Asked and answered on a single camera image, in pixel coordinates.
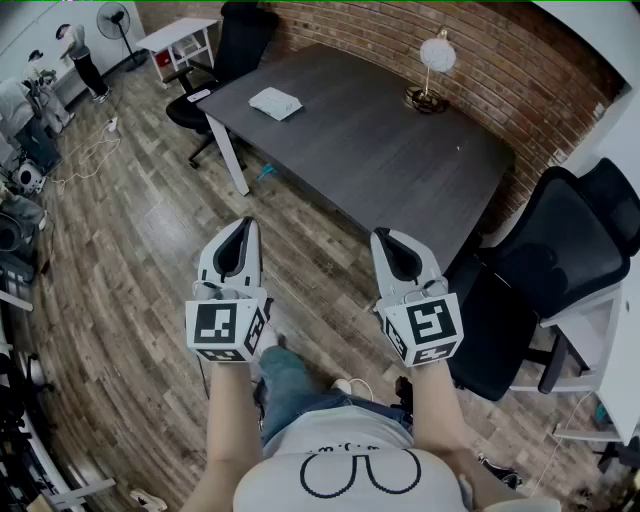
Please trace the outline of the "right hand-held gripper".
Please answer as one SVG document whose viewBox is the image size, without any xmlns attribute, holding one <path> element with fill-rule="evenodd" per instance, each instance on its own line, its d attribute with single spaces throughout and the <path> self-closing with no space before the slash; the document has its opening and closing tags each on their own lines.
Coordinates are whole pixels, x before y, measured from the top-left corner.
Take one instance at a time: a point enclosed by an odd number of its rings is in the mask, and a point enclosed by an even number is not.
<svg viewBox="0 0 640 512">
<path fill-rule="evenodd" d="M 446 360 L 464 331 L 456 293 L 448 292 L 434 253 L 397 230 L 376 228 L 370 237 L 381 298 L 382 332 L 407 368 Z M 408 289 L 409 282 L 424 286 Z"/>
</svg>

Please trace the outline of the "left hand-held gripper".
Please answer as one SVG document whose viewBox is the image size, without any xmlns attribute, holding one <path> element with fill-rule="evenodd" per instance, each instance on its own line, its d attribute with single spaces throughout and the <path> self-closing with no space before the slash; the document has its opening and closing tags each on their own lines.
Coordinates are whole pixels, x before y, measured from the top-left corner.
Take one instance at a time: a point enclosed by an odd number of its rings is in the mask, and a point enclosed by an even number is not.
<svg viewBox="0 0 640 512">
<path fill-rule="evenodd" d="M 186 344 L 209 362 L 251 363 L 269 321 L 261 285 L 261 240 L 257 221 L 239 219 L 203 249 L 194 298 L 185 303 Z"/>
</svg>

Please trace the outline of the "white plastic packet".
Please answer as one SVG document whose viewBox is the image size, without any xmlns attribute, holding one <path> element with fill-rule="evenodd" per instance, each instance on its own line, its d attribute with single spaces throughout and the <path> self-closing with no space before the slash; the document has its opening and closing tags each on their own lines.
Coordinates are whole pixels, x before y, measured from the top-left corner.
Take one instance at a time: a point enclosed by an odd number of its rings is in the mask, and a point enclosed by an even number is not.
<svg viewBox="0 0 640 512">
<path fill-rule="evenodd" d="M 249 105 L 276 121 L 282 121 L 302 108 L 298 98 L 268 87 L 249 99 Z"/>
</svg>

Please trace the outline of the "person's left forearm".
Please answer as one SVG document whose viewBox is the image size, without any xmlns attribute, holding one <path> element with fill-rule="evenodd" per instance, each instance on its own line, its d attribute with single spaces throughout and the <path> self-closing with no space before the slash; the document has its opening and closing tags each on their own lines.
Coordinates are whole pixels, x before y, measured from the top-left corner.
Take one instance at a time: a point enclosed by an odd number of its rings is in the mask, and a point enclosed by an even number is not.
<svg viewBox="0 0 640 512">
<path fill-rule="evenodd" d="M 212 363 L 206 466 L 180 512 L 232 512 L 240 481 L 262 457 L 250 367 Z"/>
</svg>

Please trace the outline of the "person's right forearm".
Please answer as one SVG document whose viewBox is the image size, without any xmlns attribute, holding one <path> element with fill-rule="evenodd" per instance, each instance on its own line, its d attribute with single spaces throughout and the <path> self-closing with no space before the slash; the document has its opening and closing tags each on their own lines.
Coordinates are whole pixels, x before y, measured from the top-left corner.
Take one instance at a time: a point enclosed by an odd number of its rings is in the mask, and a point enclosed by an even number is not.
<svg viewBox="0 0 640 512">
<path fill-rule="evenodd" d="M 477 509 L 520 499 L 522 495 L 484 468 L 471 449 L 447 363 L 413 367 L 411 381 L 414 447 L 438 457 L 455 476 L 463 477 L 473 491 L 473 505 Z"/>
</svg>

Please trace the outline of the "person's white shoe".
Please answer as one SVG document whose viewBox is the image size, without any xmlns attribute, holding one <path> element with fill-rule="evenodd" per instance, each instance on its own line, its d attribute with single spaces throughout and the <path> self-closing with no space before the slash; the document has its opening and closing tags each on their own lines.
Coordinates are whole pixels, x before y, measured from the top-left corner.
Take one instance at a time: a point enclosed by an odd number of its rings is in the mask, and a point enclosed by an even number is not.
<svg viewBox="0 0 640 512">
<path fill-rule="evenodd" d="M 266 324 L 263 328 L 258 344 L 256 345 L 255 355 L 260 357 L 265 350 L 271 347 L 277 347 L 280 345 L 280 338 L 278 333 L 272 328 L 270 324 Z"/>
<path fill-rule="evenodd" d="M 333 382 L 331 390 L 355 396 L 361 399 L 373 400 L 374 394 L 369 384 L 360 378 L 344 379 L 339 378 Z"/>
</svg>

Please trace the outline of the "white table leg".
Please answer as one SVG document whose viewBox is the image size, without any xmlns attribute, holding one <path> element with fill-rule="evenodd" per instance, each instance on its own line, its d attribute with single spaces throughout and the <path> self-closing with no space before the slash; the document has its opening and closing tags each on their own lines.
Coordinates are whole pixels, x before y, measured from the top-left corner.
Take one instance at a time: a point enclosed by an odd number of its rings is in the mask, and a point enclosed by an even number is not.
<svg viewBox="0 0 640 512">
<path fill-rule="evenodd" d="M 219 150 L 222 154 L 222 157 L 225 161 L 226 167 L 231 175 L 236 189 L 242 196 L 248 195 L 250 190 L 244 178 L 243 171 L 241 169 L 239 160 L 236 156 L 226 127 L 209 114 L 206 114 L 206 119 L 209 123 L 212 134 L 214 135 L 216 143 L 219 147 Z"/>
</svg>

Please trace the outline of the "person's blue jeans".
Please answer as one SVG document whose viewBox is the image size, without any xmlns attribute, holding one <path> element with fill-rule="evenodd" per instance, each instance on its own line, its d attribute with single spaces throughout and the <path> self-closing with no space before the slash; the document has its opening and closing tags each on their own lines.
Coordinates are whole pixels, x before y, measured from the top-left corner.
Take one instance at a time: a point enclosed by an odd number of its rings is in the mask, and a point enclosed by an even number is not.
<svg viewBox="0 0 640 512">
<path fill-rule="evenodd" d="M 388 418 L 398 423 L 408 435 L 412 434 L 411 422 L 400 409 L 341 390 L 320 392 L 302 359 L 281 346 L 264 349 L 260 354 L 259 367 L 268 392 L 261 435 L 263 447 L 307 412 L 347 406 L 356 406 Z"/>
</svg>

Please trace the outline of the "white globe desk lamp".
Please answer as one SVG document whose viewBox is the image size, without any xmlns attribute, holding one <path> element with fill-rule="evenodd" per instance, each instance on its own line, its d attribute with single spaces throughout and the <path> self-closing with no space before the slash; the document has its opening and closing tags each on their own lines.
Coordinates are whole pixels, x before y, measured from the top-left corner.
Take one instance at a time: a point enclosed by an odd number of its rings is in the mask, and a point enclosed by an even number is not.
<svg viewBox="0 0 640 512">
<path fill-rule="evenodd" d="M 435 37 L 426 39 L 420 47 L 420 60 L 426 68 L 424 84 L 408 86 L 405 89 L 405 102 L 423 114 L 445 112 L 449 101 L 435 91 L 431 76 L 450 71 L 456 59 L 455 49 L 448 39 L 448 30 L 441 27 Z"/>
</svg>

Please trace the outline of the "white round device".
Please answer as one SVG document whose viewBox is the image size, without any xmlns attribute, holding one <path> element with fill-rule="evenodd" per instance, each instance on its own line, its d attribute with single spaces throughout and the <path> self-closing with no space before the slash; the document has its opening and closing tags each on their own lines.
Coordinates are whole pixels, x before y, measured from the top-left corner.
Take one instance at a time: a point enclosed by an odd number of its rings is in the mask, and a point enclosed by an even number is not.
<svg viewBox="0 0 640 512">
<path fill-rule="evenodd" d="M 46 177 L 39 167 L 30 160 L 21 163 L 12 172 L 11 177 L 20 191 L 26 195 L 41 193 L 46 182 Z"/>
</svg>

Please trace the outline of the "person's white printed shirt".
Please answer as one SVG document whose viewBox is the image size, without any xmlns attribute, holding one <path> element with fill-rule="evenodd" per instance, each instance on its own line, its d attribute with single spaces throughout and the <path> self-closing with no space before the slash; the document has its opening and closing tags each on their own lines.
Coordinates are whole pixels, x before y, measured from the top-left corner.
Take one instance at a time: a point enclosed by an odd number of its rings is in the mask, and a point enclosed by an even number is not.
<svg viewBox="0 0 640 512">
<path fill-rule="evenodd" d="M 476 508 L 467 478 L 412 443 L 398 422 L 354 405 L 305 413 L 266 444 L 233 512 L 561 512 L 551 498 Z"/>
</svg>

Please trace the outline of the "black office chair white label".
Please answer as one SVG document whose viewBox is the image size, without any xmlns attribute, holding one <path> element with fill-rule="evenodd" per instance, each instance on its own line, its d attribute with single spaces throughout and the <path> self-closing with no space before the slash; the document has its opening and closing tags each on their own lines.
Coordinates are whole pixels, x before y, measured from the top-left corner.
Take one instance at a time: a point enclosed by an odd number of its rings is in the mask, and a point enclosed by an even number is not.
<svg viewBox="0 0 640 512">
<path fill-rule="evenodd" d="M 167 116 L 178 126 L 205 137 L 188 157 L 194 169 L 199 167 L 196 157 L 215 141 L 197 103 L 256 70 L 279 23 L 277 14 L 259 8 L 255 2 L 227 2 L 221 15 L 223 23 L 214 64 L 193 63 L 163 79 L 165 84 L 177 80 L 183 88 L 183 94 L 167 105 Z"/>
</svg>

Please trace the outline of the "white side table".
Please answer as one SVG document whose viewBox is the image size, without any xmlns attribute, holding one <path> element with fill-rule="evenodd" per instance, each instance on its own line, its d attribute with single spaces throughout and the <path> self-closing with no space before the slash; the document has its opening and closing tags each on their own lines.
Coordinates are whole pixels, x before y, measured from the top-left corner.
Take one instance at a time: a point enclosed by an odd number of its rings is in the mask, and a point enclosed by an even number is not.
<svg viewBox="0 0 640 512">
<path fill-rule="evenodd" d="M 161 71 L 156 56 L 167 51 L 175 72 L 180 70 L 181 65 L 189 64 L 203 53 L 208 56 L 210 65 L 213 66 L 214 56 L 209 29 L 218 23 L 215 19 L 181 18 L 136 43 L 139 48 L 149 53 L 163 89 L 169 88 L 170 85 L 164 82 L 167 76 Z"/>
</svg>

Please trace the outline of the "white desk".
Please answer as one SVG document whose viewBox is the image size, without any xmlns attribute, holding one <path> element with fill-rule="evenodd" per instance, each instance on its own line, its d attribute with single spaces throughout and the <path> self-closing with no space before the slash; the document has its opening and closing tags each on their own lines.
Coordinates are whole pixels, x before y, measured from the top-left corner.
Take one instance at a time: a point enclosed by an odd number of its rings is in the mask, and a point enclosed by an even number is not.
<svg viewBox="0 0 640 512">
<path fill-rule="evenodd" d="M 640 277 L 582 299 L 541 321 L 566 337 L 588 370 L 560 378 L 553 393 L 587 392 L 596 396 L 612 422 L 606 431 L 557 426 L 557 439 L 628 444 L 640 423 Z"/>
</svg>

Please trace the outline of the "black standing fan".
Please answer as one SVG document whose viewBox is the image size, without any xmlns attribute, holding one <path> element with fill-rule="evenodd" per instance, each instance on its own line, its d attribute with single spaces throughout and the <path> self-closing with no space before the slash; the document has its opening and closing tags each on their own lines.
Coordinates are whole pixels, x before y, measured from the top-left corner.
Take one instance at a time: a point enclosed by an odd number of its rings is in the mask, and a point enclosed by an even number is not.
<svg viewBox="0 0 640 512">
<path fill-rule="evenodd" d="M 134 52 L 127 34 L 130 29 L 131 19 L 129 12 L 123 4 L 118 2 L 106 2 L 101 5 L 96 15 L 96 25 L 101 33 L 107 39 L 121 40 L 128 52 L 126 71 L 132 72 L 146 62 L 146 56 L 141 52 Z"/>
</svg>

